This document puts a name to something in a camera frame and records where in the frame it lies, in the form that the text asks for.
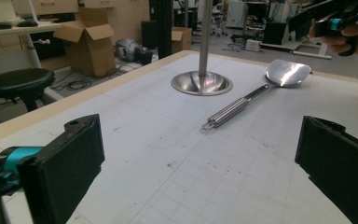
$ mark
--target open cardboard box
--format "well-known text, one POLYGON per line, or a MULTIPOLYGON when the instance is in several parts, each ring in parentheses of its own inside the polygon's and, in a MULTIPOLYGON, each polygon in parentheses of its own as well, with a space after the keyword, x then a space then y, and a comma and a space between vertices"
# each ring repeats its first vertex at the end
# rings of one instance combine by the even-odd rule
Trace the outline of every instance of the open cardboard box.
POLYGON ((115 55, 103 8, 79 8, 81 21, 61 23, 54 37, 64 40, 65 51, 72 70, 84 75, 104 77, 116 71, 115 55))
POLYGON ((172 54, 185 49, 191 49, 191 28, 173 27, 172 28, 172 54))

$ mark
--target drawer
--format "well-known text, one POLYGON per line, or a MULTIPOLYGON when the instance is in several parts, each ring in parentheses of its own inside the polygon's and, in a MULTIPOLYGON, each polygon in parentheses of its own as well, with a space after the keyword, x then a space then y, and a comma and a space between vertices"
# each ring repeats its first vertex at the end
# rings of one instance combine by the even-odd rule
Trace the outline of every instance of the drawer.
MULTIPOLYGON (((13 0, 13 7, 17 13, 30 14, 28 1, 13 0)), ((78 12, 77 0, 32 0, 36 15, 78 12)))
POLYGON ((84 0, 84 7, 118 7, 120 0, 84 0))

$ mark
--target stand base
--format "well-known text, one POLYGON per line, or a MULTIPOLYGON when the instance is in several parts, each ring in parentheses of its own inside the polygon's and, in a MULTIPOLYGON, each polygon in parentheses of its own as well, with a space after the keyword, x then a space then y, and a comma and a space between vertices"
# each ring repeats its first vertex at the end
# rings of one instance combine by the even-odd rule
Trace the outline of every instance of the stand base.
POLYGON ((186 72, 172 79, 172 86, 183 93, 191 95, 218 95, 232 89, 232 81, 213 72, 200 76, 199 71, 186 72))

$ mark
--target black pole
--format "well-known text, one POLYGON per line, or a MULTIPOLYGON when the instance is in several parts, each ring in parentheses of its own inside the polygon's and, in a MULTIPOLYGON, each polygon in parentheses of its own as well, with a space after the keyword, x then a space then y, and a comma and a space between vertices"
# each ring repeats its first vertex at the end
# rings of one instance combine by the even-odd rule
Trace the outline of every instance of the black pole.
POLYGON ((172 54, 172 1, 157 0, 158 58, 172 54))

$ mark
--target round stool seat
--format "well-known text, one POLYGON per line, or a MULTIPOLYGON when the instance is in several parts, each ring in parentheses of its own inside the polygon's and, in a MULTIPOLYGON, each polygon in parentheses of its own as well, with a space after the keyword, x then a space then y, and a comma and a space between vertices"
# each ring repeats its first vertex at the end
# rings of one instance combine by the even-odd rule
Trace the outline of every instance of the round stool seat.
POLYGON ((35 109, 34 100, 39 99, 43 89, 54 81, 54 72, 44 68, 29 68, 0 74, 0 98, 20 97, 29 111, 35 109))

